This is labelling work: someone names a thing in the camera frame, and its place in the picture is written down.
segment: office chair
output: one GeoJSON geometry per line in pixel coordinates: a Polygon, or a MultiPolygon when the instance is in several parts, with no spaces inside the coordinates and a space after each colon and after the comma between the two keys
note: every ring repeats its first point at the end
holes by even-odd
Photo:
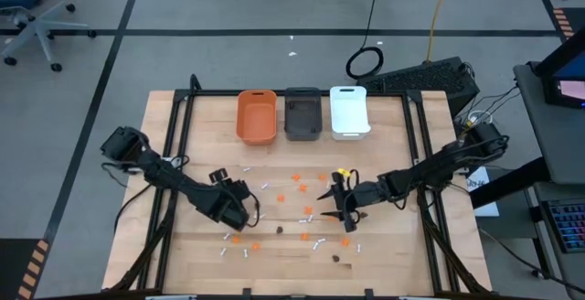
{"type": "Polygon", "coordinates": [[[20,34],[14,38],[2,51],[2,57],[4,58],[5,64],[9,66],[15,66],[17,61],[15,58],[12,58],[10,54],[12,54],[16,49],[24,46],[28,40],[37,37],[40,41],[40,45],[43,48],[43,51],[45,52],[47,61],[50,63],[51,69],[55,72],[60,72],[62,67],[59,63],[53,60],[50,47],[48,46],[48,42],[54,39],[54,36],[50,33],[50,30],[87,30],[87,35],[90,38],[95,38],[97,34],[95,30],[91,30],[88,25],[51,20],[51,18],[61,13],[64,9],[70,13],[75,12],[75,5],[73,4],[65,4],[64,2],[61,2],[51,7],[41,16],[32,16],[30,9],[39,2],[40,0],[0,0],[0,16],[8,16],[9,19],[21,29],[20,34]]]}

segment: plastic bin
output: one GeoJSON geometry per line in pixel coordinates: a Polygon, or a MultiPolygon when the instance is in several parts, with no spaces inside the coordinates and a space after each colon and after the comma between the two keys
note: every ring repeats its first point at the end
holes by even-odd
{"type": "Polygon", "coordinates": [[[315,141],[323,130],[321,91],[288,88],[284,91],[284,132],[290,141],[315,141]]]}
{"type": "Polygon", "coordinates": [[[242,91],[238,95],[236,134],[246,145],[268,145],[276,137],[276,93],[242,91]]]}
{"type": "Polygon", "coordinates": [[[335,86],[329,91],[331,128],[335,140],[359,140],[369,133],[366,89],[361,86],[335,86]]]}

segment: yellow object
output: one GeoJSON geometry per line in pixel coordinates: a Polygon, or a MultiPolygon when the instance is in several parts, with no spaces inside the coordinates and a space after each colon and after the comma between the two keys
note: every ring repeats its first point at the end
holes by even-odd
{"type": "Polygon", "coordinates": [[[350,177],[351,176],[351,172],[347,171],[344,168],[337,168],[337,172],[340,173],[344,177],[350,177]]]}
{"type": "Polygon", "coordinates": [[[439,8],[441,7],[442,0],[437,2],[437,7],[435,7],[435,13],[432,16],[432,23],[431,23],[431,33],[429,34],[429,49],[427,50],[427,61],[431,61],[431,51],[432,51],[432,33],[435,31],[435,21],[437,20],[437,15],[439,14],[439,8]]]}

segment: floor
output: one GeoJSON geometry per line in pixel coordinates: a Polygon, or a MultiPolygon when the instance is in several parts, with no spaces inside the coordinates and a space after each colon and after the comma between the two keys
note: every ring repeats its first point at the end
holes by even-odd
{"type": "MultiPolygon", "coordinates": [[[[35,13],[62,0],[43,1],[35,13]]],[[[57,36],[51,45],[61,73],[49,69],[36,42],[14,54],[16,67],[0,64],[0,121],[10,125],[0,133],[0,152],[12,159],[0,169],[0,238],[42,238],[55,204],[66,205],[62,217],[53,217],[61,219],[37,297],[100,290],[123,189],[101,171],[99,147],[116,126],[140,126],[149,91],[185,88],[191,73],[206,89],[352,84],[344,66],[361,45],[359,29],[367,25],[371,4],[65,1],[77,12],[65,12],[63,19],[87,23],[99,36],[57,36]]],[[[585,0],[550,1],[581,7],[585,0]]],[[[367,43],[383,49],[382,71],[424,60],[435,5],[376,1],[371,27],[387,31],[367,43]]],[[[0,29],[10,26],[0,21],[0,29]]],[[[560,44],[542,0],[444,0],[436,27],[431,59],[459,56],[471,63],[480,96],[507,91],[514,84],[513,66],[543,59],[560,44]]],[[[10,34],[0,30],[0,48],[10,34]]],[[[373,67],[367,57],[356,63],[355,72],[373,67]]],[[[520,98],[500,109],[495,121],[511,138],[499,166],[517,167],[540,155],[520,98]]],[[[530,241],[506,243],[536,261],[530,241]]],[[[562,287],[532,277],[497,244],[484,240],[484,250],[494,289],[502,294],[567,297],[562,287]]]]}

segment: computer monitor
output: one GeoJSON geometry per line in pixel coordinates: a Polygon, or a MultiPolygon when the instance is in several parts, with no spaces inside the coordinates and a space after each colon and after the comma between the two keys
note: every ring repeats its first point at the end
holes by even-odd
{"type": "Polygon", "coordinates": [[[569,38],[535,68],[547,103],[585,109],[585,29],[569,38]]]}

